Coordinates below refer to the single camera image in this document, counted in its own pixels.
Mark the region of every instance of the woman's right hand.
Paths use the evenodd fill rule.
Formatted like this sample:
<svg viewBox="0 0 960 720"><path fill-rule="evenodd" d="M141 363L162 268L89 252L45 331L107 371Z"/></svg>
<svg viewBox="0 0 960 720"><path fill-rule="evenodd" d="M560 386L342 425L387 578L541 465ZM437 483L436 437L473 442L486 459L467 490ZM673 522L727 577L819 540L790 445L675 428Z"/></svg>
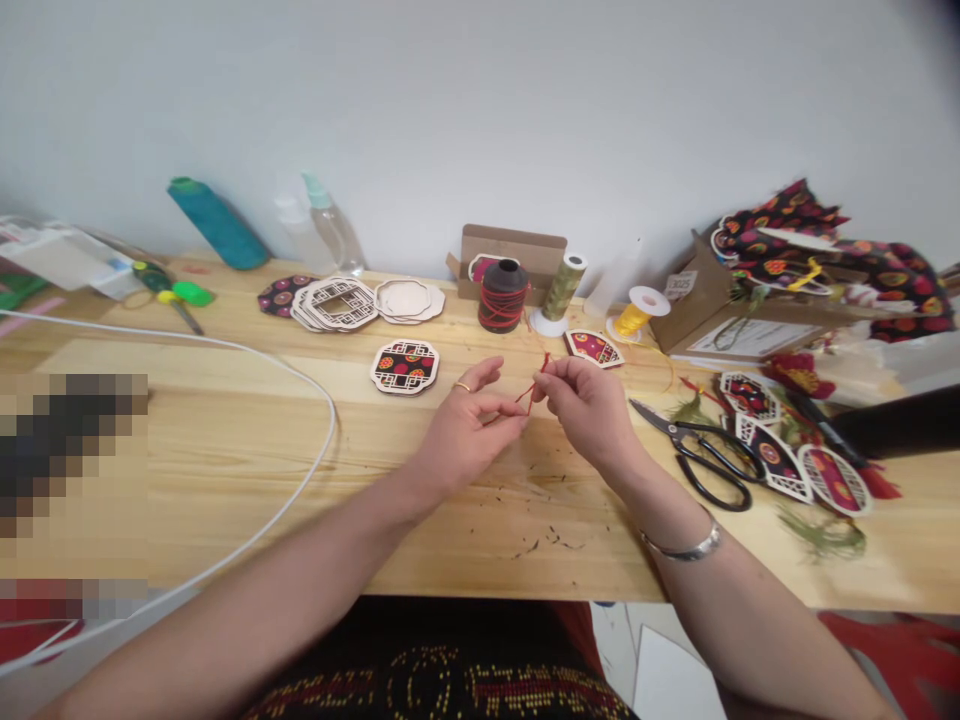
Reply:
<svg viewBox="0 0 960 720"><path fill-rule="evenodd" d="M547 398L547 409L559 418L570 444L605 477L646 457L616 375L583 358L566 357L547 363L533 379L533 401Z"/></svg>

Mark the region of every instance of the white paper card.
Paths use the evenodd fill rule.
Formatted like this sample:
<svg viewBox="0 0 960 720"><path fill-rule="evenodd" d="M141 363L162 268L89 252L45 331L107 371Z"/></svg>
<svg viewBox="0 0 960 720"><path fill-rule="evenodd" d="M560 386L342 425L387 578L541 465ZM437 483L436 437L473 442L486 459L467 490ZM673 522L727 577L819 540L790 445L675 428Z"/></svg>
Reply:
<svg viewBox="0 0 960 720"><path fill-rule="evenodd" d="M801 325L800 323L781 323L771 320L747 320L743 329L733 328L720 338L721 347L726 347L733 336L739 331L737 342L732 348L720 350L714 340L720 332L734 322L741 322L741 318L730 318L713 331L687 347L687 351L711 352L720 355L743 355L745 357L766 357L785 345L800 340L805 335L820 329L819 325Z"/></svg>
<svg viewBox="0 0 960 720"><path fill-rule="evenodd" d="M680 298L686 297L697 282L697 272L697 270L684 270L682 273L668 277L667 288L663 291L667 300L676 302Z"/></svg>
<svg viewBox="0 0 960 720"><path fill-rule="evenodd" d="M643 720L725 720L713 673L693 655L644 625L633 711Z"/></svg>

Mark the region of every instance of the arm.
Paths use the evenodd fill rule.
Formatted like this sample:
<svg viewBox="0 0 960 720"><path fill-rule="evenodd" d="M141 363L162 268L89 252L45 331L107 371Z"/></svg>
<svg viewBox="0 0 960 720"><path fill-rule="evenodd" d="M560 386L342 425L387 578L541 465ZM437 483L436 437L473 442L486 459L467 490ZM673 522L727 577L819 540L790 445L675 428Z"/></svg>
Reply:
<svg viewBox="0 0 960 720"><path fill-rule="evenodd" d="M647 454L633 431L616 376L580 358L535 376L574 448L620 496L661 547L696 546L710 531L700 504ZM696 562L654 554L684 629L717 679L770 708L815 717L895 718L840 643L726 531Z"/></svg>
<svg viewBox="0 0 960 720"><path fill-rule="evenodd" d="M474 394L502 358L468 370L402 468L308 522L127 643L41 718L211 718L237 712L332 629L418 523L520 436L527 418ZM484 428L481 414L506 419Z"/></svg>

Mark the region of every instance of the cardboard box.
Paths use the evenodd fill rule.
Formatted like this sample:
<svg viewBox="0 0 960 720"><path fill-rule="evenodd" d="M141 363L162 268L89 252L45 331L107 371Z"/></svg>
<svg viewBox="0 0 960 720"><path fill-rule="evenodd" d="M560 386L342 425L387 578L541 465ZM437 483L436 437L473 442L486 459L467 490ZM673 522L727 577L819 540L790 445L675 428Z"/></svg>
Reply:
<svg viewBox="0 0 960 720"><path fill-rule="evenodd" d="M673 304L669 315L652 318L660 349L670 355L712 358L728 362L763 360L777 352L801 347L820 335L860 320L886 320L897 315L873 308L830 302L803 293L770 296L750 315L734 347L721 351L713 338L749 311L749 302L733 302L733 277L717 262L710 232L693 232L696 255L683 270L696 271L693 289ZM721 341L726 345L736 329Z"/></svg>
<svg viewBox="0 0 960 720"><path fill-rule="evenodd" d="M467 268L477 255L515 258L530 277L531 290L526 305L539 307L547 299L553 277L557 274L567 239L557 235L505 230L484 225L464 225L460 242L460 259L447 255L447 267L457 278L457 297L480 299L480 283L467 276Z"/></svg>

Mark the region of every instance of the paper label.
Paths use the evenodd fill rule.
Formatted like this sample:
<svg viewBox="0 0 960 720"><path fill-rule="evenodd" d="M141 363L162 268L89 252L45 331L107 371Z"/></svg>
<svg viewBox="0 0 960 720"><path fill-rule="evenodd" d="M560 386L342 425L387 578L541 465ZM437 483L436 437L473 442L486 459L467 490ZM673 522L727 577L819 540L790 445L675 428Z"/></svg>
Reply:
<svg viewBox="0 0 960 720"><path fill-rule="evenodd" d="M670 302L676 302L689 294L696 282L697 271L684 270L682 273L667 278L667 289L663 291L663 294Z"/></svg>
<svg viewBox="0 0 960 720"><path fill-rule="evenodd" d="M720 347L726 348L720 350L714 344L714 341L717 335L731 323L738 323L738 327L730 328L730 330L725 332L723 337L720 338ZM717 353L719 355L743 355L744 357L762 358L776 352L785 345L796 342L805 335L821 329L819 325L781 323L771 320L747 320L743 323L742 328L739 327L740 323L743 323L741 318L730 318L730 320L723 325L715 328L693 343L693 345L690 345L687 350ZM727 348L727 345L730 344L734 335L737 333L739 333L739 335L737 336L736 344L731 348Z"/></svg>

